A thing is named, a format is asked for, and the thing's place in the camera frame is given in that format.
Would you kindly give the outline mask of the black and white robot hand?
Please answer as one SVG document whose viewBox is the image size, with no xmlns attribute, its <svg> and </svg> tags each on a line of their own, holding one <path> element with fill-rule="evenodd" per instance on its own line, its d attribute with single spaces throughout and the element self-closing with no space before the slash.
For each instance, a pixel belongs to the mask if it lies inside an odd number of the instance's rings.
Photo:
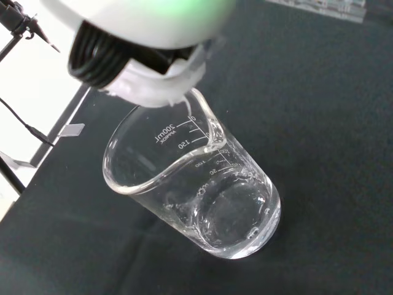
<svg viewBox="0 0 393 295">
<path fill-rule="evenodd" d="M 235 1 L 44 1 L 74 31 L 68 73 L 147 108 L 186 102 Z"/>
</svg>

